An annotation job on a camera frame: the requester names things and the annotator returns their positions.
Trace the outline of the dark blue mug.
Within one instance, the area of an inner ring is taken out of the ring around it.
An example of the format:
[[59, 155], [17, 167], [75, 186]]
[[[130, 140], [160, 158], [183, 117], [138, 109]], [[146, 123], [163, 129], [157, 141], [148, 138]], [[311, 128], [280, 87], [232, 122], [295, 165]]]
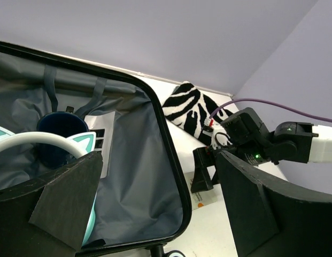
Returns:
[[[70, 112], [52, 112], [43, 116], [37, 123], [38, 132], [46, 132], [68, 138], [75, 134], [88, 132], [88, 125]], [[58, 169], [72, 159], [72, 155], [60, 147], [39, 144], [38, 156], [41, 163], [49, 169]]]

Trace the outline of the zebra print fluffy pouch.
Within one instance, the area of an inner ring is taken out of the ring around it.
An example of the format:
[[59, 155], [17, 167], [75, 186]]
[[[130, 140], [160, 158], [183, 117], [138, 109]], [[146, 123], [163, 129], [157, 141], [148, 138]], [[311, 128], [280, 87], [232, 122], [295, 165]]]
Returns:
[[165, 118], [206, 146], [212, 137], [202, 132], [205, 120], [219, 105], [190, 82], [183, 82], [166, 99]]

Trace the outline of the teal cat ear headphones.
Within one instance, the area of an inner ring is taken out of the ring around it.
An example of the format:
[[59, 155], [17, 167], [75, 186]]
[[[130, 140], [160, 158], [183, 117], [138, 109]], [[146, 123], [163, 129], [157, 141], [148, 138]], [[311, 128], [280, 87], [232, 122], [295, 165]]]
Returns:
[[6, 152], [8, 149], [16, 147], [17, 145], [33, 143], [42, 143], [60, 147], [72, 154], [76, 160], [91, 153], [87, 152], [86, 149], [81, 148], [79, 144], [72, 139], [46, 132], [25, 132], [9, 136], [0, 135], [0, 168], [13, 163], [14, 157]]

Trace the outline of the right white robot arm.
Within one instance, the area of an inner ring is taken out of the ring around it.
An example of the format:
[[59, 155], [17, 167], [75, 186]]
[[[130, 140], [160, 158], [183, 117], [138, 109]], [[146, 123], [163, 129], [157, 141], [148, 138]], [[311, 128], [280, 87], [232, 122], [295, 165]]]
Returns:
[[193, 151], [195, 170], [191, 192], [213, 189], [219, 178], [209, 175], [208, 167], [217, 167], [216, 157], [225, 150], [252, 166], [267, 162], [277, 165], [280, 161], [297, 163], [332, 162], [332, 127], [311, 123], [284, 122], [270, 132], [252, 108], [238, 111], [221, 126], [225, 143], [213, 144]]

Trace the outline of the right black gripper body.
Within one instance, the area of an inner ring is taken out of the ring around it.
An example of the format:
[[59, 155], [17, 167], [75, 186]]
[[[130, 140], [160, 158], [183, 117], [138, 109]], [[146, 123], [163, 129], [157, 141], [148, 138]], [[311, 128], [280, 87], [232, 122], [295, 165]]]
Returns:
[[273, 146], [273, 133], [252, 108], [248, 107], [232, 114], [223, 120], [221, 125], [228, 135], [230, 145], [212, 147], [214, 156], [225, 150], [254, 166], [271, 161], [266, 150]]

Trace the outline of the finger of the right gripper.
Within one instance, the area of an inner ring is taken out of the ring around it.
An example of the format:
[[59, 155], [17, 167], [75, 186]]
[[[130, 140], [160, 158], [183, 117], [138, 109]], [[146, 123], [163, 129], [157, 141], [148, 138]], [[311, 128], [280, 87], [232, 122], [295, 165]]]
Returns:
[[191, 193], [210, 191], [220, 181], [215, 171], [213, 177], [210, 177], [208, 167], [215, 167], [215, 156], [212, 147], [200, 147], [193, 150], [194, 156], [194, 177], [191, 184]]

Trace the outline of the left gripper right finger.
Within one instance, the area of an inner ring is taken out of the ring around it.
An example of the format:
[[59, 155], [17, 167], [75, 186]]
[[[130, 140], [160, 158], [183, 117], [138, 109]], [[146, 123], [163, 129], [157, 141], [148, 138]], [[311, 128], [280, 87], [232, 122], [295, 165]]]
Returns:
[[332, 256], [332, 194], [290, 183], [229, 152], [215, 162], [238, 256]]

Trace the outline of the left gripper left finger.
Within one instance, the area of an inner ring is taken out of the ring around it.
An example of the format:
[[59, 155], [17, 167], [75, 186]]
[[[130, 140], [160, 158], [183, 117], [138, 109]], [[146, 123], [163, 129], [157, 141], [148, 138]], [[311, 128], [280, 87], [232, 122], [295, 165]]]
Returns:
[[75, 256], [81, 249], [103, 159], [71, 164], [0, 190], [0, 256]]

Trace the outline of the small black kids suitcase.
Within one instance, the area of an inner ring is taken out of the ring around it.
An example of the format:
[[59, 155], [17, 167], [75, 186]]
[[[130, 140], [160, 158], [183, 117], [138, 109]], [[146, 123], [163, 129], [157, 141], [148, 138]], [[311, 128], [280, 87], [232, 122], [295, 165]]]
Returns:
[[[0, 135], [37, 132], [38, 121], [52, 112], [70, 112], [84, 120], [113, 111], [108, 173], [99, 179], [75, 256], [135, 248], [163, 256], [164, 245], [183, 233], [192, 211], [154, 90], [123, 72], [0, 41]], [[0, 168], [0, 189], [57, 170], [41, 163], [38, 145], [6, 151], [14, 160]], [[74, 161], [72, 157], [65, 165]]]

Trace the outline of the white card with orange dot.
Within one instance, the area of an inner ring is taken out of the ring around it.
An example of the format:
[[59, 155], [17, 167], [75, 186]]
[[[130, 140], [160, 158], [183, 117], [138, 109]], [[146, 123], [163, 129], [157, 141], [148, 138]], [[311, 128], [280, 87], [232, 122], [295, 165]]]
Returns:
[[218, 202], [221, 195], [222, 193], [218, 188], [218, 184], [214, 185], [213, 189], [209, 191], [203, 191], [198, 193], [190, 192], [192, 210], [196, 210]]

